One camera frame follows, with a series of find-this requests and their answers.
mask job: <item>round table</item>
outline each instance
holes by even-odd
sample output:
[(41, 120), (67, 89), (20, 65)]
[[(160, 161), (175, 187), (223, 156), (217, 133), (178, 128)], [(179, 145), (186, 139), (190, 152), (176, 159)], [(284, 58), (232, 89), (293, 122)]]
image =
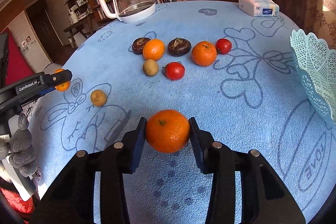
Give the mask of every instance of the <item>round table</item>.
[[(40, 99), (30, 122), (37, 153), (40, 195), (76, 153), (101, 151), (141, 117), (176, 109), (195, 117), (202, 130), (232, 150), (259, 150), (279, 174), (308, 222), (336, 182), (335, 129), (327, 126), (305, 97), (294, 69), (289, 36), (298, 27), (285, 15), (253, 18), (236, 3), (184, 1), (157, 5), (141, 22), (113, 21), (91, 36), (64, 68), (73, 74), (64, 93)], [(143, 57), (132, 53), (138, 37), (159, 38), (167, 45), (183, 37), (194, 46), (232, 42), (227, 55), (200, 67), (191, 52), (172, 57), (159, 67), (182, 62), (185, 76), (171, 81), (161, 72), (147, 77)], [(108, 95), (94, 107), (93, 90)], [(236, 174), (236, 223), (240, 223), (241, 189)], [(196, 166), (191, 144), (174, 154), (162, 154), (145, 143), (133, 175), (124, 175), (131, 223), (204, 223), (212, 175)], [(99, 220), (99, 180), (95, 192), (95, 222)]]

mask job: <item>red tomato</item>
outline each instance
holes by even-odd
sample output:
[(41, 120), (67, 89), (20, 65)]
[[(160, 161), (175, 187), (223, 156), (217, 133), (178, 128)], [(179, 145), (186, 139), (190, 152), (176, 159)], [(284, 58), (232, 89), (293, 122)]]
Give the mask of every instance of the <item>red tomato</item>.
[(165, 67), (166, 76), (171, 80), (179, 80), (184, 76), (185, 68), (181, 63), (171, 62)]
[(215, 48), (219, 54), (227, 54), (229, 51), (231, 51), (232, 44), (229, 40), (220, 38), (217, 40)]

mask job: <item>tissue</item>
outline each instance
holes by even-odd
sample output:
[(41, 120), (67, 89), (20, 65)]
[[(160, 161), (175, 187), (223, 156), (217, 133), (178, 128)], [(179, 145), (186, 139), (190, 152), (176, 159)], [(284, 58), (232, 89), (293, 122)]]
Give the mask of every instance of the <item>tissue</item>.
[(279, 5), (272, 0), (238, 0), (239, 9), (253, 17), (274, 17), (279, 13)]

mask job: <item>light blue basket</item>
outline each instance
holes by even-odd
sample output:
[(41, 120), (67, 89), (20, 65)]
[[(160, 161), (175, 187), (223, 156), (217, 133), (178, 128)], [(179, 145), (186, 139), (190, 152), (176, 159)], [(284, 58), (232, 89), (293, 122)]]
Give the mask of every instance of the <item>light blue basket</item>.
[(292, 31), (290, 43), (300, 83), (317, 113), (336, 125), (336, 50), (324, 39), (303, 30)]

